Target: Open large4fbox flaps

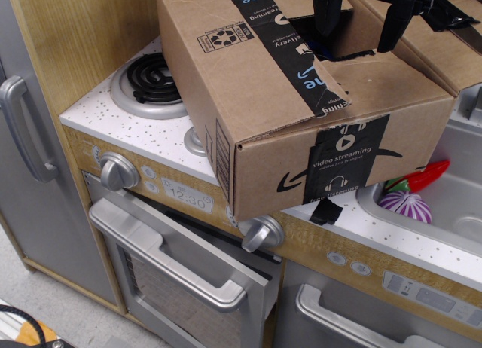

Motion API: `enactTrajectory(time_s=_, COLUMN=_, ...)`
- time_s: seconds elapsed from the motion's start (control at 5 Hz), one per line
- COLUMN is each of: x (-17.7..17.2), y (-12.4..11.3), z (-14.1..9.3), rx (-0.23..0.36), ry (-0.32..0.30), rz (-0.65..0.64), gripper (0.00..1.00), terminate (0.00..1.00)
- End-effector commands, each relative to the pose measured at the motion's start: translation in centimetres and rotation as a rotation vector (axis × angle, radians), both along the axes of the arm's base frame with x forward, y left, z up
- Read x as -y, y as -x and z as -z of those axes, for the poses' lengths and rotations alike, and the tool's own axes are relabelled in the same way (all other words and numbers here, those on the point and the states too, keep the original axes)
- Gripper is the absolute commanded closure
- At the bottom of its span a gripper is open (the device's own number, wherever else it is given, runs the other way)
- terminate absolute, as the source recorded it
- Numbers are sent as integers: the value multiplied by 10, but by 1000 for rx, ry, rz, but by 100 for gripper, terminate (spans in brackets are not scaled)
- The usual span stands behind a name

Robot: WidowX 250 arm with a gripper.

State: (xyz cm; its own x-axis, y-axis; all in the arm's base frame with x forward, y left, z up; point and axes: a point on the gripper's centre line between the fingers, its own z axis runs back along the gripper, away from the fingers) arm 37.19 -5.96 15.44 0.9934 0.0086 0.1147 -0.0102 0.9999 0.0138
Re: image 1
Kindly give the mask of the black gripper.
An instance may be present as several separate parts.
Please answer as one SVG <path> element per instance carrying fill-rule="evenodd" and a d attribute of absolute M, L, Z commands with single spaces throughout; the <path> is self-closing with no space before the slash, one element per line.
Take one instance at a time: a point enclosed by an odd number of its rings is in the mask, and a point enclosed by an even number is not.
<path fill-rule="evenodd" d="M 313 0 L 315 24 L 323 36 L 330 35 L 340 20 L 343 0 Z M 378 0 L 390 3 L 380 35 L 377 51 L 386 53 L 393 50 L 404 34 L 413 10 L 428 10 L 434 0 Z"/>

